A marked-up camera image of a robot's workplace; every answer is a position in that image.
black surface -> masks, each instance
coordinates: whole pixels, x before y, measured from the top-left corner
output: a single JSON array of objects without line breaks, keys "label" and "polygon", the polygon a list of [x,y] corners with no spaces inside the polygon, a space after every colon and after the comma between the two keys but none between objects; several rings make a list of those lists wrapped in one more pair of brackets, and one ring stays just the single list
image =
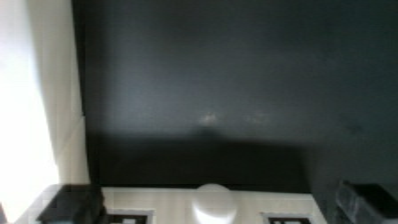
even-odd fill
[{"label": "black surface", "polygon": [[398,219],[398,201],[379,184],[354,185],[356,192],[370,203],[381,216]]},{"label": "black surface", "polygon": [[[235,147],[244,141],[294,145],[329,220],[342,179],[381,183],[398,196],[398,2],[77,4],[93,181],[297,186],[278,175],[258,179],[271,170],[253,159],[271,160],[267,147],[251,154]],[[223,136],[223,150],[199,147],[203,127]]]},{"label": "black surface", "polygon": [[104,211],[104,195],[91,185],[64,185],[41,212],[38,220],[45,224],[96,223]]}]

white surface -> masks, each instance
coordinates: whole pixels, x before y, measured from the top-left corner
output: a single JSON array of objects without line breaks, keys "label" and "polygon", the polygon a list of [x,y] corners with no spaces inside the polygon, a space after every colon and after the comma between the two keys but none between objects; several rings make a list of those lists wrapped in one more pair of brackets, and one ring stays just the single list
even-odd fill
[{"label": "white surface", "polygon": [[[194,218],[194,189],[104,188],[107,209],[155,210],[155,224],[198,224]],[[233,224],[263,224],[262,212],[308,215],[313,224],[326,219],[310,194],[231,191],[239,204]],[[208,197],[210,209],[223,210]]]},{"label": "white surface", "polygon": [[72,1],[2,0],[0,201],[11,222],[52,184],[89,182],[75,51]]}]

white wall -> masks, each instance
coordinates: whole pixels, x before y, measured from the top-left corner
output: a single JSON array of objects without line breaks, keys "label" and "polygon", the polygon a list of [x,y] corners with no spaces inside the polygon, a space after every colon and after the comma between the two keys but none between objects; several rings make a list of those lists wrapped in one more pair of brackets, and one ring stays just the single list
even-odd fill
[{"label": "white wall", "polygon": [[70,0],[31,0],[40,79],[63,183],[89,183]]},{"label": "white wall", "polygon": [[0,202],[11,222],[57,183],[89,183],[70,0],[0,1]]}]

dark panel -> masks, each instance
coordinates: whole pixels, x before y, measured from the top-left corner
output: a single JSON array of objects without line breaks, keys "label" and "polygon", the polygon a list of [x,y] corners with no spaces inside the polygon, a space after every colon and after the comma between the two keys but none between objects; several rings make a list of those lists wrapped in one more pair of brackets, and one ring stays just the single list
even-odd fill
[{"label": "dark panel", "polygon": [[77,4],[95,182],[295,191],[287,156],[329,218],[340,179],[398,196],[398,2]]}]

black plastic part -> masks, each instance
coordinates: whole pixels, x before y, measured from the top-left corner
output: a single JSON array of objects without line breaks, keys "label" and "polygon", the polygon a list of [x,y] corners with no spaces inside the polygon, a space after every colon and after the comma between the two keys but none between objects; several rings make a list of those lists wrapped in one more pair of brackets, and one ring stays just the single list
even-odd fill
[{"label": "black plastic part", "polygon": [[66,185],[38,220],[43,224],[61,222],[66,224],[89,224],[96,223],[98,217],[107,215],[104,211],[100,188],[91,185]]}]

